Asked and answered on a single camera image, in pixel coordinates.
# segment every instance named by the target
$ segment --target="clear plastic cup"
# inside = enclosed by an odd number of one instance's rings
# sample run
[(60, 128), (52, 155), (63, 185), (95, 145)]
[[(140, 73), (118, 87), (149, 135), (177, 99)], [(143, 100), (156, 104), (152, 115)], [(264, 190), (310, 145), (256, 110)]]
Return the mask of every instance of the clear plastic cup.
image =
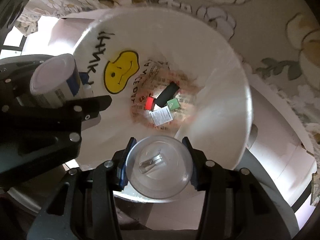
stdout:
[(188, 149), (169, 136), (142, 139), (126, 160), (130, 184), (152, 199), (167, 199), (180, 193), (190, 181), (192, 168)]

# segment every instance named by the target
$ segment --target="white paper label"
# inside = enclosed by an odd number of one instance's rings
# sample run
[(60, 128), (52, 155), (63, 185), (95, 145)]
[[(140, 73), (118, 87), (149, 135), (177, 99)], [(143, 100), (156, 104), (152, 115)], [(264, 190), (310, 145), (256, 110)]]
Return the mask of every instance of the white paper label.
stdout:
[(153, 111), (150, 114), (156, 126), (159, 126), (161, 124), (164, 124), (166, 122), (170, 122), (173, 120), (168, 106), (165, 106), (156, 111)]

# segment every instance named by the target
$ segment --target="white cylindrical object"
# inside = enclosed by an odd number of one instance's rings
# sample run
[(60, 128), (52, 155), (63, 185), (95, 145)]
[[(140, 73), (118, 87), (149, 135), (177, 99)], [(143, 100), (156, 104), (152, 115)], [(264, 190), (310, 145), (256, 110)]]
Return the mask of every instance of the white cylindrical object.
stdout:
[(83, 91), (84, 91), (84, 97), (85, 98), (91, 98), (94, 97), (92, 88), (89, 84), (83, 85)]
[(45, 108), (58, 108), (67, 100), (83, 98), (74, 57), (62, 54), (39, 65), (31, 77), (30, 92), (39, 106)]

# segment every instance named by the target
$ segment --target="floral fabric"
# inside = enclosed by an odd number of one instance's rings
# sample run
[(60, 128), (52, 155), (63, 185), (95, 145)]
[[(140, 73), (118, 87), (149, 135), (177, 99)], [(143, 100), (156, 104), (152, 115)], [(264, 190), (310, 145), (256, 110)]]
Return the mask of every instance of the floral fabric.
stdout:
[(15, 26), (37, 31), (41, 15), (118, 6), (151, 5), (192, 14), (221, 33), (298, 115), (313, 143), (318, 172), (312, 203), (320, 195), (320, 25), (304, 0), (30, 0)]

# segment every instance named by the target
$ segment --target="yellow smiley face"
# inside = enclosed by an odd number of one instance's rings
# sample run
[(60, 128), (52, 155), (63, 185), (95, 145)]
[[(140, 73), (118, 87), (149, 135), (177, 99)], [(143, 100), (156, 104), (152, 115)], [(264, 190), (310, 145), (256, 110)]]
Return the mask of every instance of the yellow smiley face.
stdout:
[(107, 63), (104, 69), (104, 86), (109, 93), (117, 94), (139, 69), (138, 54), (132, 50), (123, 51), (114, 62)]

